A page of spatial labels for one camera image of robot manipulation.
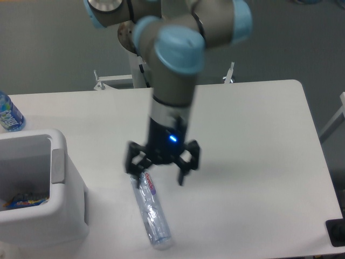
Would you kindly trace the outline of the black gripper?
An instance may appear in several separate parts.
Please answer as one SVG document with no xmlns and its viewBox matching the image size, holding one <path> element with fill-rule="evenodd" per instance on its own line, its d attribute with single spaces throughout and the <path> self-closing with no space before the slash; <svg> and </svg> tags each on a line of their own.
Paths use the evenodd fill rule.
<svg viewBox="0 0 345 259">
<path fill-rule="evenodd" d="M 179 186 L 183 185 L 190 171 L 198 170 L 201 148 L 196 140 L 185 142 L 187 125 L 181 117 L 173 122 L 172 127 L 163 126 L 150 118 L 146 146 L 133 141 L 128 143 L 125 172 L 135 180 L 136 189 L 139 189 L 142 172 L 153 164 L 168 165 L 175 162 L 180 169 L 177 178 Z M 184 151 L 189 152 L 189 161 L 180 156 Z"/>
</svg>

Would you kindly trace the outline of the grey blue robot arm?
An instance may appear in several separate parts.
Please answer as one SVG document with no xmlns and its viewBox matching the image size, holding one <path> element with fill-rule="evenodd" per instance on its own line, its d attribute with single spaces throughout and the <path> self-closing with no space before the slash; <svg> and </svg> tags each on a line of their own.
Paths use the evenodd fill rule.
<svg viewBox="0 0 345 259">
<path fill-rule="evenodd" d="M 249 38 L 253 19 L 245 1 L 189 1 L 189 12 L 163 17 L 162 1 L 85 1 L 95 27 L 132 22 L 135 52 L 150 68 L 153 90 L 145 145 L 128 144 L 125 171 L 137 184 L 152 165 L 176 164 L 178 183 L 199 166 L 200 147 L 185 141 L 196 81 L 207 49 Z"/>
</svg>

